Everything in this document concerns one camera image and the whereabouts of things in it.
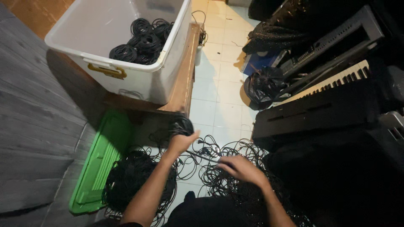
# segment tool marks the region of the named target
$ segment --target wooden shelf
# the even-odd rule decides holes
[[[177,80],[173,88],[173,94],[166,105],[132,99],[130,97],[108,92],[104,103],[118,109],[132,109],[140,111],[160,112],[172,114],[177,111],[189,116],[191,108],[192,86],[195,80],[195,54],[199,41],[199,25],[191,23],[187,38],[187,46],[184,57],[178,71]]]

